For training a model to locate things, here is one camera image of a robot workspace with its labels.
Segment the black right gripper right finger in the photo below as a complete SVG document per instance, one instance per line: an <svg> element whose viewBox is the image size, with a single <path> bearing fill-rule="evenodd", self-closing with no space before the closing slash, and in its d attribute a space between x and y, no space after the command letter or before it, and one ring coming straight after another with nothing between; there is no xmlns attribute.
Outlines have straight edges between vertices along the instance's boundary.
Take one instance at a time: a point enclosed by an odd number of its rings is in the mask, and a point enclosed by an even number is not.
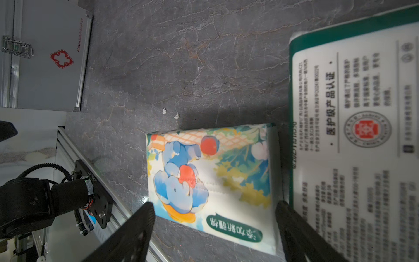
<svg viewBox="0 0 419 262"><path fill-rule="evenodd" d="M276 207L280 239L287 262L345 262L287 202Z"/></svg>

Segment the cartoon tissue pack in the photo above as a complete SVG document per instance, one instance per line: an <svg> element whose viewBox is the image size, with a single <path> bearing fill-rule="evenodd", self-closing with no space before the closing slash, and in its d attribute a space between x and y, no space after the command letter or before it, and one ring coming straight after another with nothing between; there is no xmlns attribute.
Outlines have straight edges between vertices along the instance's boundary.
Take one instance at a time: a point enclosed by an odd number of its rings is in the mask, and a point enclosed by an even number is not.
<svg viewBox="0 0 419 262"><path fill-rule="evenodd" d="M146 159L157 216L278 253L282 175L273 123L149 133Z"/></svg>

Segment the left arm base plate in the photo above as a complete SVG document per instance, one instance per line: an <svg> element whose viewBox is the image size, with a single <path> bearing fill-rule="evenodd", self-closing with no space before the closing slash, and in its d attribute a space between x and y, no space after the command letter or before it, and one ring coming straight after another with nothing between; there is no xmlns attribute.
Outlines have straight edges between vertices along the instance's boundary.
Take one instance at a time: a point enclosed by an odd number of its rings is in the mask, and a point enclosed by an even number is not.
<svg viewBox="0 0 419 262"><path fill-rule="evenodd" d="M102 229L105 229L112 214L113 199L111 195L82 160L75 161L74 171L74 178L82 179L87 184L88 204L84 210L96 219Z"/></svg>

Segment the green white tissue pack front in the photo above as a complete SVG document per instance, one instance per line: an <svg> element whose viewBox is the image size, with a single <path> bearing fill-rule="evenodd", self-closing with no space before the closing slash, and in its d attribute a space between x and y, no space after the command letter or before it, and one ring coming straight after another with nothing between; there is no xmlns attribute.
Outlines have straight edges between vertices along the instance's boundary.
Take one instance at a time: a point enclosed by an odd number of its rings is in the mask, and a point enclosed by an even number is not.
<svg viewBox="0 0 419 262"><path fill-rule="evenodd" d="M418 5L289 48L290 205L350 262L418 261Z"/></svg>

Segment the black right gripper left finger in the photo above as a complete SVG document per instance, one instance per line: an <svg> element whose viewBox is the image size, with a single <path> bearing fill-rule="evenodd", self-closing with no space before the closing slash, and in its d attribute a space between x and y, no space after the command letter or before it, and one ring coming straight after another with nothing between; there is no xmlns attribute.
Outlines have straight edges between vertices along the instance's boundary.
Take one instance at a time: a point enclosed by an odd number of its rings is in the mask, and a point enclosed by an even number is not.
<svg viewBox="0 0 419 262"><path fill-rule="evenodd" d="M145 203L85 262L144 262L155 224L153 204Z"/></svg>

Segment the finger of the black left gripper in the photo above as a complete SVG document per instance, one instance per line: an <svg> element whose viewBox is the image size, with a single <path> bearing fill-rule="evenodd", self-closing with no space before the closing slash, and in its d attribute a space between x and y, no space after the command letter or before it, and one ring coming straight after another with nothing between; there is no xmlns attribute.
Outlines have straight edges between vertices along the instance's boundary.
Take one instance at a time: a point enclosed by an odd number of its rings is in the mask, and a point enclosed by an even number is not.
<svg viewBox="0 0 419 262"><path fill-rule="evenodd" d="M0 121L0 142L18 135L18 131L11 122Z"/></svg>

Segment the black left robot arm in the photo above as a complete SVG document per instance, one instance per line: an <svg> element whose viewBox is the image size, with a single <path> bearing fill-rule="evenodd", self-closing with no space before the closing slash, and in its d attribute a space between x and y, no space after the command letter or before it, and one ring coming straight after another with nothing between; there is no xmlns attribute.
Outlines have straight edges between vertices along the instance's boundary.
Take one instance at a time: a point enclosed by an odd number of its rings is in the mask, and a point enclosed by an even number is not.
<svg viewBox="0 0 419 262"><path fill-rule="evenodd" d="M53 168L64 175L61 183L31 178L29 174L42 168ZM42 163L23 171L17 178L1 186L1 238L10 239L51 226L56 217L73 211L83 235L79 209L93 202L90 179L74 179L64 167Z"/></svg>

